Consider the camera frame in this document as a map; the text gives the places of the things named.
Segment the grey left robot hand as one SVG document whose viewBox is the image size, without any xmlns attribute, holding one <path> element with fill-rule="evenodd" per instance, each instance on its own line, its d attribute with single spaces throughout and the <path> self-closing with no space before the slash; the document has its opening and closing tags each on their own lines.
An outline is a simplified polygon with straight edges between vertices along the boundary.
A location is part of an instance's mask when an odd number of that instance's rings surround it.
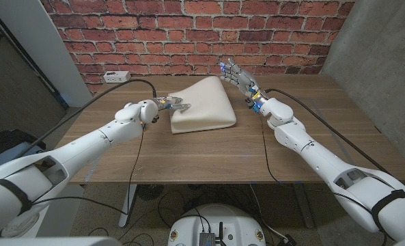
<svg viewBox="0 0 405 246">
<path fill-rule="evenodd" d="M 152 100 L 156 103 L 159 111 L 162 111 L 164 109 L 176 111 L 188 109 L 191 107 L 191 104 L 183 103 L 182 98 L 175 96 L 159 96 L 153 98 Z"/>
</svg>

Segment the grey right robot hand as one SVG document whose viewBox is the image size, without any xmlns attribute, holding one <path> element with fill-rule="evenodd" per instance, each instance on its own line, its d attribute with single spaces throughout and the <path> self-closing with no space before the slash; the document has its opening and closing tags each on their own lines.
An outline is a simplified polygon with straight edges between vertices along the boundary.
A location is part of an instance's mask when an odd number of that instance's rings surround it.
<svg viewBox="0 0 405 246">
<path fill-rule="evenodd" d="M 232 58 L 219 63 L 222 81 L 235 85 L 245 96 L 251 98 L 260 91 L 260 87 L 253 75 L 243 70 Z"/>
</svg>

